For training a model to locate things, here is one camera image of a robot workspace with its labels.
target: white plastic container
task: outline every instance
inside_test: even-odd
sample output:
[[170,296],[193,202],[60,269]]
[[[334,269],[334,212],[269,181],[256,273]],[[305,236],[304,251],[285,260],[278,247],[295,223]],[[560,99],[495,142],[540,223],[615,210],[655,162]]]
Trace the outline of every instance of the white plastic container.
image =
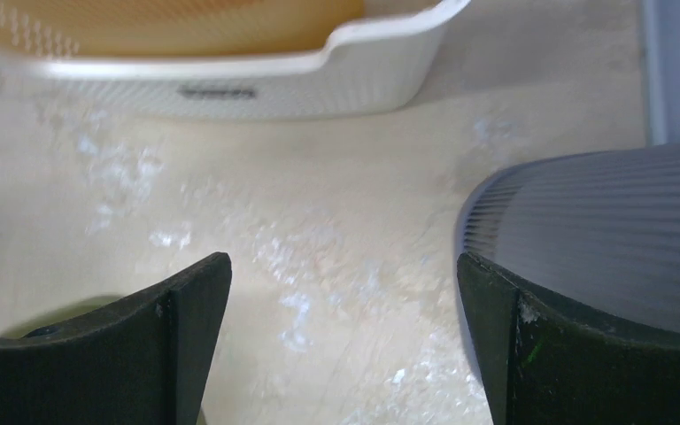
[[248,58],[24,58],[0,65],[135,112],[228,120],[327,118],[387,112],[420,89],[447,24],[470,0],[339,27],[324,49]]

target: ribbed texture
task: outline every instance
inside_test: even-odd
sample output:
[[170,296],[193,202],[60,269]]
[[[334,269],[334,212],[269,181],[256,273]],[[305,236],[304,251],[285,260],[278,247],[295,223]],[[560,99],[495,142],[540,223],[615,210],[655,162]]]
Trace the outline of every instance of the ribbed texture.
[[463,248],[584,304],[680,332],[680,144],[507,169]]

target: blurry foreground object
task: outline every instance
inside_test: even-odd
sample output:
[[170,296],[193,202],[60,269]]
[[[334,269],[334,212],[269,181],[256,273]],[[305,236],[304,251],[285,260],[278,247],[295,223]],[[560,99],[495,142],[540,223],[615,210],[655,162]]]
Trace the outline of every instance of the blurry foreground object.
[[149,115],[388,112],[421,88],[447,25],[470,0],[369,2],[389,3],[381,8],[389,15],[355,19],[360,0],[0,2],[0,70],[28,87]]
[[0,338],[0,423],[194,425],[230,289],[216,253],[90,313]]
[[680,334],[582,305],[473,253],[460,256],[458,281],[494,425],[680,425]]
[[192,57],[320,49],[364,0],[2,0],[0,47],[56,57]]
[[639,7],[650,142],[680,143],[680,0]]
[[680,333],[680,144],[508,168],[470,196],[457,232],[457,255]]

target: gray ribbed plastic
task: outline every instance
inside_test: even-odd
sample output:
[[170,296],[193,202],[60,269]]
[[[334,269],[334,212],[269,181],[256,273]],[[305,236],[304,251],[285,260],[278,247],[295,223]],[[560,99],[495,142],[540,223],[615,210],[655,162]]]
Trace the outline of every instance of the gray ribbed plastic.
[[508,168],[471,195],[458,231],[458,253],[680,332],[680,144]]

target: dark green plastic part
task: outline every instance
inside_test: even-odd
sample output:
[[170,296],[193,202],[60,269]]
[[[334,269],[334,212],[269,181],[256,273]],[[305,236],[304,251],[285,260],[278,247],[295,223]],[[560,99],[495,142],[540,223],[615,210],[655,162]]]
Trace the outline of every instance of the dark green plastic part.
[[460,297],[495,425],[680,425],[680,334],[465,253]]
[[230,258],[215,253],[92,312],[0,338],[0,425],[194,425],[231,277]]

